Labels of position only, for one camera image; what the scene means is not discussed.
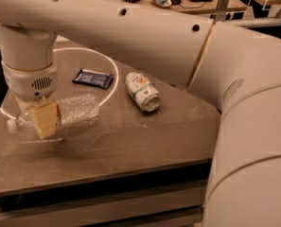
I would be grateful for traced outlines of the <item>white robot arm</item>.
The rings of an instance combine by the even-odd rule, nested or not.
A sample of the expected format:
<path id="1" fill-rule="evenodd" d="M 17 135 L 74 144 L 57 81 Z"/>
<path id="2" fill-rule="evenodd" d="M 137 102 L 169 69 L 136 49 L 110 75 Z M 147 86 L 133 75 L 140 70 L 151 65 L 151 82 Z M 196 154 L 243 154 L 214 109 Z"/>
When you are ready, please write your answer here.
<path id="1" fill-rule="evenodd" d="M 9 71 L 50 63 L 71 41 L 144 69 L 221 112 L 202 227 L 281 227 L 281 40 L 115 0 L 0 0 Z"/>

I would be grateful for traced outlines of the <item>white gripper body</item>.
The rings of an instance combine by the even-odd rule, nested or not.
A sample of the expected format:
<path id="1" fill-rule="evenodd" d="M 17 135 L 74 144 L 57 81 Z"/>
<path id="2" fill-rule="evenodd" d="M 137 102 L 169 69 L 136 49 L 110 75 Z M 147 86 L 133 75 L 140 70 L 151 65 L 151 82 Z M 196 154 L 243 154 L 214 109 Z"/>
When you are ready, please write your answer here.
<path id="1" fill-rule="evenodd" d="M 36 101 L 49 97 L 57 88 L 57 66 L 40 71 L 21 71 L 2 63 L 5 81 L 10 90 L 24 102 Z"/>

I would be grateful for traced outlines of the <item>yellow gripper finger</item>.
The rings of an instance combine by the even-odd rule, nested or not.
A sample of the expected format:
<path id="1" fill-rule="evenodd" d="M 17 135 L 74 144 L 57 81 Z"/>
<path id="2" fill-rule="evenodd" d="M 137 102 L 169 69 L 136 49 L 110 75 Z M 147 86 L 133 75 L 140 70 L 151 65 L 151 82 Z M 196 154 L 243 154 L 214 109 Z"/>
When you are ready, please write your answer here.
<path id="1" fill-rule="evenodd" d="M 28 111 L 33 107 L 33 103 L 32 102 L 24 102 L 22 99 L 20 99 L 18 96 L 15 97 L 16 98 L 16 102 L 19 106 L 19 109 L 21 111 Z"/>
<path id="2" fill-rule="evenodd" d="M 31 110 L 35 129 L 41 139 L 52 136 L 56 132 L 57 105 L 49 102 Z"/>

